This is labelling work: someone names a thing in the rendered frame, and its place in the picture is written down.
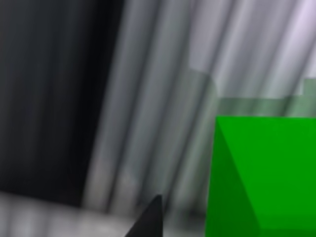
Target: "green block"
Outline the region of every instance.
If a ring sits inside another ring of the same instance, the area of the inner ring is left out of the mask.
[[[316,119],[217,117],[206,237],[316,236]]]

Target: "green object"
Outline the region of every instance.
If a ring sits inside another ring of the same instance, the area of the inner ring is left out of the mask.
[[[216,118],[205,236],[316,236],[316,119]]]

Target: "bright green surface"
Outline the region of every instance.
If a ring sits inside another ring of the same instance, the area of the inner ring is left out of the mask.
[[[217,118],[206,236],[316,236],[316,119]]]

